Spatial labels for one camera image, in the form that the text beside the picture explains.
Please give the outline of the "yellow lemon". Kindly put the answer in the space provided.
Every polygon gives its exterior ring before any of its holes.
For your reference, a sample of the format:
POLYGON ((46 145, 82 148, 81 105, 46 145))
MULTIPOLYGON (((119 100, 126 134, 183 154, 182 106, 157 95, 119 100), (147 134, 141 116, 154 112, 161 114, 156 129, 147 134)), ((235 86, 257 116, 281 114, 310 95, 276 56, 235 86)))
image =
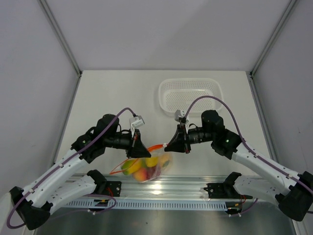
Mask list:
POLYGON ((145 158, 145 165, 147 167, 154 167, 158 165, 158 157, 145 158))

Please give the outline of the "green yellow mango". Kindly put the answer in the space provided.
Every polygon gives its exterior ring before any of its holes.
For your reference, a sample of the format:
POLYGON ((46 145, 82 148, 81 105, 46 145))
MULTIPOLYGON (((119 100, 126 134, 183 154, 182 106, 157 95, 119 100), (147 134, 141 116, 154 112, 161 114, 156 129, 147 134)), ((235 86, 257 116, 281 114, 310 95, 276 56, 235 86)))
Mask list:
POLYGON ((124 175, 130 175, 141 169, 142 163, 140 159, 126 160, 121 166, 124 175))

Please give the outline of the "clear zip bag orange zipper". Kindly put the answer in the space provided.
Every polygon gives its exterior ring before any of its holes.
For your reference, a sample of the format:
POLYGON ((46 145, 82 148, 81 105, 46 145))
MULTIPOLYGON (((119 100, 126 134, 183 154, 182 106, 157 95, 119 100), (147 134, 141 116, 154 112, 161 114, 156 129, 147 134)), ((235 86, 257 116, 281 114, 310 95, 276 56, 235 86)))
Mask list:
MULTIPOLYGON (((169 153, 171 155, 171 162, 170 164, 166 167, 166 168, 163 168, 159 163, 157 166, 159 166, 161 168, 161 175, 163 175, 165 172, 169 171, 169 169, 171 168, 172 164, 173 164, 173 158, 172 158, 172 154, 170 152, 165 152, 164 151, 164 148, 167 146, 166 143, 163 143, 163 144, 157 144, 157 145, 153 145, 151 147, 148 148, 150 154, 151 154, 151 157, 159 157, 165 153, 169 153)), ((141 168, 145 168, 147 169, 148 167, 145 165, 145 158, 138 158, 141 160, 141 163, 142 163, 142 166, 141 168)), ((123 165, 123 163, 125 163, 124 160, 123 162, 121 162, 119 165, 117 165, 109 174, 110 175, 115 175, 115 174, 123 174, 122 173, 122 170, 121 170, 121 166, 123 165)))

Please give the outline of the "red orange peach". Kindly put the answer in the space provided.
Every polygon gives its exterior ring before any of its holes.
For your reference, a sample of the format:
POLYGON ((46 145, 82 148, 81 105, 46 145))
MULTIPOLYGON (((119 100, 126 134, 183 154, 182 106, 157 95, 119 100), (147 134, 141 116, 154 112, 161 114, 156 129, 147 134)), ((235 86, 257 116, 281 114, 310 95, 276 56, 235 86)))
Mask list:
POLYGON ((148 171, 145 168, 139 169, 137 172, 132 174, 133 178, 138 182, 145 182, 148 178, 148 171))

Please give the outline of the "red grape bunch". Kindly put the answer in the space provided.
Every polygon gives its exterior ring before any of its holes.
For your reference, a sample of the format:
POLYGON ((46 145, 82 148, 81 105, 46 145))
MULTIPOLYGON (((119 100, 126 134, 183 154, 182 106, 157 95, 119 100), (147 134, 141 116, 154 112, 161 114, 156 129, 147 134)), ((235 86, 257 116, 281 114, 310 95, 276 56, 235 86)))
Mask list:
POLYGON ((161 168, 159 166, 147 168, 147 179, 152 180, 161 174, 161 168))

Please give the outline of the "orange with green leaf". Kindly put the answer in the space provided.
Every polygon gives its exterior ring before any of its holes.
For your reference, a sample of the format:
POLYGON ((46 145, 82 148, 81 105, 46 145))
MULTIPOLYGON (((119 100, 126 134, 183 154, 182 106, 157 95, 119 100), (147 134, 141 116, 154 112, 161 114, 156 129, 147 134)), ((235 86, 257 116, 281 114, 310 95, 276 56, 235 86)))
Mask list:
POLYGON ((165 153, 161 156, 159 156, 158 158, 158 162, 159 164, 162 166, 162 164, 167 161, 167 160, 170 160, 171 161, 171 155, 169 153, 165 153))

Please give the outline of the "green apple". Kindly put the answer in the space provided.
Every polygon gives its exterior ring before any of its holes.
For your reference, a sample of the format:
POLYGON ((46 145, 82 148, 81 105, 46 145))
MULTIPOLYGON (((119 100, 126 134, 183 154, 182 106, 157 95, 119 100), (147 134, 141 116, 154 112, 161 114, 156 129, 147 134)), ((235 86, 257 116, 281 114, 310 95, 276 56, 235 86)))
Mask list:
POLYGON ((170 164, 170 160, 167 160, 167 161, 165 161, 163 164, 162 164, 162 167, 163 168, 166 168, 169 164, 170 164))

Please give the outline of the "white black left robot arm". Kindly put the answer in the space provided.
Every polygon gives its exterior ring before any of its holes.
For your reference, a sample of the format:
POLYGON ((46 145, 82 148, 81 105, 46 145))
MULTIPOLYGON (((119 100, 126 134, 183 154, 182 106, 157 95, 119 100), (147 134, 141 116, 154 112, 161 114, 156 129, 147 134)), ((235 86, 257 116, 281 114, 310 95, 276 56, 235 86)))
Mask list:
POLYGON ((107 179, 98 170, 91 170, 81 179, 65 185, 76 171, 93 162, 105 153, 106 148, 125 150, 132 159, 150 157, 150 152, 141 141, 139 127, 144 125, 141 116, 130 118, 130 128, 118 131, 117 115, 106 114, 85 134, 79 136, 70 150, 47 172, 33 183, 10 190, 14 212, 22 219, 23 226, 35 230, 48 221, 63 205, 85 195, 113 196, 107 179))

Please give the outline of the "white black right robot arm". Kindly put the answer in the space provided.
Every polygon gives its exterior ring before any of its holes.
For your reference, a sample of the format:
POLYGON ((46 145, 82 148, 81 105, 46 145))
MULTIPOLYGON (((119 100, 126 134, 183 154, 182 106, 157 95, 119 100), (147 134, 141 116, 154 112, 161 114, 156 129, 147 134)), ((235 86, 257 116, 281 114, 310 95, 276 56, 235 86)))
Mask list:
POLYGON ((215 110, 204 111, 201 127, 190 128, 189 117, 184 111, 175 112, 178 122, 176 132, 165 147, 166 152, 190 153, 191 145, 210 142, 220 156, 242 164, 262 177, 250 179, 233 172, 224 182, 223 191, 228 197, 248 195, 276 205, 295 221, 302 221, 313 204, 313 175, 298 173, 265 158, 250 147, 243 138, 224 126, 224 120, 215 110))

